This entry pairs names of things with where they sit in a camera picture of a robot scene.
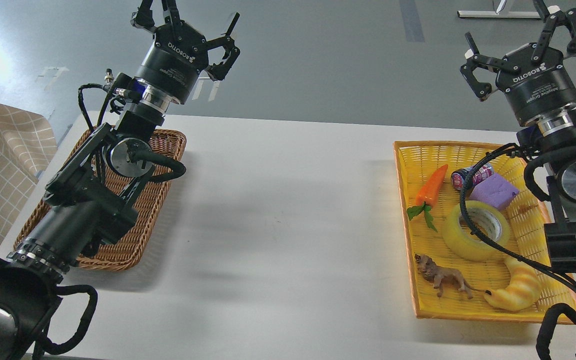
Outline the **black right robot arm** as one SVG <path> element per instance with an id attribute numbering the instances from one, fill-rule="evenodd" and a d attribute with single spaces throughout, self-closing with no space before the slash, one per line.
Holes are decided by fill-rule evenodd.
<path id="1" fill-rule="evenodd" d="M 487 153 L 467 173 L 465 186 L 471 186 L 475 172 L 497 157 L 524 159 L 526 188 L 539 201 L 550 203 L 554 218 L 544 225 L 550 264 L 503 248 L 478 230 L 466 208 L 465 189 L 459 209 L 471 234 L 576 294 L 576 87 L 563 65 L 565 59 L 576 57 L 576 8 L 563 11 L 542 0 L 535 0 L 534 7 L 544 23 L 539 38 L 501 58 L 481 54 L 472 35 L 465 34 L 470 50 L 460 71 L 468 86 L 480 101 L 502 92 L 522 127 L 518 143 Z M 546 310 L 535 346 L 541 360 L 551 357 L 551 340 L 562 315 L 576 325 L 576 310 L 569 305 L 557 303 Z"/>

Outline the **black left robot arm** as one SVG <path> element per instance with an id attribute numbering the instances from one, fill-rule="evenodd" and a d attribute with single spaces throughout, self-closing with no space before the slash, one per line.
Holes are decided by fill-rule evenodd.
<path id="1" fill-rule="evenodd" d="M 138 221 L 135 203 L 149 183 L 186 172 L 182 162 L 154 152 L 149 142 L 170 104 L 185 104 L 199 75 L 222 81 L 240 55 L 232 33 L 206 37 L 184 21 L 174 0 L 163 0 L 164 23 L 153 20 L 151 0 L 131 25 L 153 43 L 134 77 L 106 70 L 103 84 L 83 84 L 78 105 L 90 135 L 45 187 L 48 213 L 16 249 L 0 258 L 0 360 L 20 360 L 35 345 L 64 354 L 89 330 L 98 304 L 91 285 L 61 285 L 102 244 L 116 244 Z"/>

